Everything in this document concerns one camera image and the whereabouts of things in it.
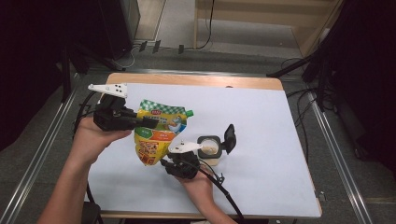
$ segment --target red logo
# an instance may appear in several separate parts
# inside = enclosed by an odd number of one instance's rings
[[[151,110],[152,115],[161,115],[162,111],[161,110]]]

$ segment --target gray carpet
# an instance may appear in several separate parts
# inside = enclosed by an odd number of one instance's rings
[[[281,63],[285,60],[204,51],[186,51],[184,54],[179,55],[173,49],[160,50],[156,54],[151,54],[149,50],[146,50],[141,53],[136,52],[134,56],[134,66],[128,68],[126,72],[135,69],[163,69],[243,73],[249,74],[245,76],[260,77],[264,73],[279,70]],[[77,84],[76,99],[51,146],[51,150],[15,223],[31,223],[35,222],[39,217],[62,170],[71,146],[72,123],[78,112],[78,104],[82,103],[88,95],[87,86],[89,84],[105,83],[111,73],[99,63],[90,61],[90,65],[91,70],[88,75],[81,75],[83,79]],[[290,76],[281,78],[286,92],[304,88],[304,83],[296,76],[300,72],[296,71]],[[47,103],[26,127],[18,141],[0,152],[0,214],[5,211],[13,190],[21,180],[41,139],[50,126],[50,122],[59,108],[61,97],[62,88],[48,99]],[[297,98],[298,95],[289,98],[290,110],[294,118],[298,116],[296,109]],[[305,97],[302,105],[306,105],[307,102],[308,99]],[[363,197],[382,199],[393,197],[394,199],[396,196],[396,184],[391,173],[376,161],[363,162],[356,159],[353,154],[353,146],[341,121],[331,111],[327,112],[327,115]],[[312,109],[307,112],[304,124],[310,148],[309,169],[316,189],[325,192],[327,201],[320,202],[323,210],[321,218],[302,219],[298,223],[359,223]],[[300,127],[297,128],[297,131],[304,148],[303,132]],[[383,201],[368,203],[374,222],[394,223],[396,219],[396,213],[394,213],[396,203],[394,201],[393,203],[381,202]],[[280,223],[292,222],[292,220],[279,221]],[[106,223],[118,223],[118,221],[116,219],[107,219]]]

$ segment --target table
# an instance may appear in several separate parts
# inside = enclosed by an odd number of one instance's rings
[[[303,57],[309,55],[326,28],[338,17],[342,0],[216,0],[213,20],[291,26]],[[198,19],[210,19],[211,0],[195,0],[194,47]]]
[[[129,83],[128,108],[137,109],[142,98],[147,98],[194,111],[175,144],[200,135],[218,135],[223,140],[225,129],[234,124],[236,147],[230,155],[222,155],[214,169],[224,174],[223,187],[246,218],[321,216],[278,79],[112,74],[107,81],[121,82]],[[100,155],[89,181],[103,217],[202,218],[184,189],[159,163],[143,165],[132,137],[112,143]],[[217,204],[236,217],[224,195],[217,189],[214,195]]]

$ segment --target white plastic bracket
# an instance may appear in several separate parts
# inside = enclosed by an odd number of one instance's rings
[[[177,146],[169,148],[169,152],[171,152],[171,153],[185,153],[185,152],[201,149],[202,147],[203,146],[201,144],[196,144],[193,142],[184,142],[182,140],[181,143],[178,144]]]
[[[128,85],[126,83],[121,84],[108,84],[108,85],[89,85],[88,90],[98,91],[101,93],[118,96],[120,98],[128,97]]]

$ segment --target white tabletop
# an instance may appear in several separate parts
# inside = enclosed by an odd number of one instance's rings
[[[321,210],[294,127],[285,92],[221,87],[128,84],[126,106],[137,110],[148,99],[193,110],[173,142],[196,142],[202,135],[221,140],[235,127],[236,147],[223,155],[217,173],[244,216],[320,217]],[[132,136],[112,143],[92,166],[93,198],[107,213],[199,214],[178,181],[158,162],[145,166]],[[215,187],[215,201],[236,214]]]

